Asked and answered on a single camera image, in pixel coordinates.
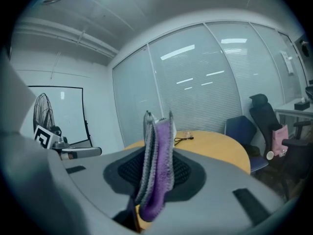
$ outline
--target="glass wall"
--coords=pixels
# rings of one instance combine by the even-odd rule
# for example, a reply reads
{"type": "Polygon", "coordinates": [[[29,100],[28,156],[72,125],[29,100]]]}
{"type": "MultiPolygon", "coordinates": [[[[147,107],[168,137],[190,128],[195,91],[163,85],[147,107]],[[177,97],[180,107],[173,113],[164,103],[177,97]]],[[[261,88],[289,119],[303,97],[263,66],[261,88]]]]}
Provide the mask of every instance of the glass wall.
{"type": "Polygon", "coordinates": [[[262,93],[273,107],[280,106],[300,97],[306,81],[287,36],[231,22],[196,25],[149,43],[113,69],[113,84],[128,146],[143,139],[147,110],[157,118],[171,110],[177,130],[223,133],[228,118],[250,117],[250,96],[262,93]]]}

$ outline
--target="blue chair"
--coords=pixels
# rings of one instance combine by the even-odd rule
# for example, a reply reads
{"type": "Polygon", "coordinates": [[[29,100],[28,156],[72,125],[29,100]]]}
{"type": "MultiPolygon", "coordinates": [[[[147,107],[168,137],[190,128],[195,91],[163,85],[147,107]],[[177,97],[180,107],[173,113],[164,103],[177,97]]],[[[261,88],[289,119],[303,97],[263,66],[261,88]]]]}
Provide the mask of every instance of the blue chair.
{"type": "Polygon", "coordinates": [[[246,150],[250,160],[251,173],[268,165],[268,161],[261,156],[260,149],[250,145],[255,134],[256,127],[245,116],[233,117],[226,121],[225,135],[236,140],[246,150]]]}

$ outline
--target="yellow table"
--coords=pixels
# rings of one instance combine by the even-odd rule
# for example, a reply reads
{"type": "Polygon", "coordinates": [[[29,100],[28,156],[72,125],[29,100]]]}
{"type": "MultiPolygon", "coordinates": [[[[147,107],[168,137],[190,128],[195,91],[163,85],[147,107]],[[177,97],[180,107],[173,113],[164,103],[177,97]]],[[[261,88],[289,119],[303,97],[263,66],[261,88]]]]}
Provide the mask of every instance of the yellow table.
{"type": "MultiPolygon", "coordinates": [[[[198,153],[210,158],[231,163],[250,174],[250,161],[245,149],[234,139],[220,133],[208,131],[191,131],[193,140],[183,140],[175,147],[198,153]]],[[[176,138],[184,138],[183,131],[178,131],[176,138]]],[[[144,146],[144,140],[127,146],[125,149],[144,146]]],[[[151,223],[143,221],[139,215],[138,221],[142,229],[149,228],[151,223]]]]}

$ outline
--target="cable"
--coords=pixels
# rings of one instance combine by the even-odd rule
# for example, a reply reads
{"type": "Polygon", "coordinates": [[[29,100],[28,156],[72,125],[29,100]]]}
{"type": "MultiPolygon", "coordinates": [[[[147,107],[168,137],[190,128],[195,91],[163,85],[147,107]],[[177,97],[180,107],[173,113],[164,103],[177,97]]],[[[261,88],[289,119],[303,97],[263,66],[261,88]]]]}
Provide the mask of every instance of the cable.
{"type": "Polygon", "coordinates": [[[177,144],[179,144],[179,142],[181,142],[181,141],[183,141],[183,140],[188,140],[188,139],[192,140],[192,139],[194,139],[194,137],[185,138],[185,139],[175,138],[175,139],[174,139],[174,142],[177,142],[177,143],[175,144],[175,146],[176,146],[177,144]]]}

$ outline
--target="tissue box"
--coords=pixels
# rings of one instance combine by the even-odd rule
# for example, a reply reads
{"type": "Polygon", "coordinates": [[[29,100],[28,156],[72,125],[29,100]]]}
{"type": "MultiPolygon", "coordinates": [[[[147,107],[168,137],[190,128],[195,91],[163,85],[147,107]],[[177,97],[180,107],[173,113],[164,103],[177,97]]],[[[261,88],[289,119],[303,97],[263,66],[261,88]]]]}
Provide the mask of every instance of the tissue box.
{"type": "Polygon", "coordinates": [[[298,111],[304,111],[305,109],[308,109],[309,107],[310,107],[309,101],[306,101],[304,103],[300,101],[294,104],[294,109],[298,111]]]}

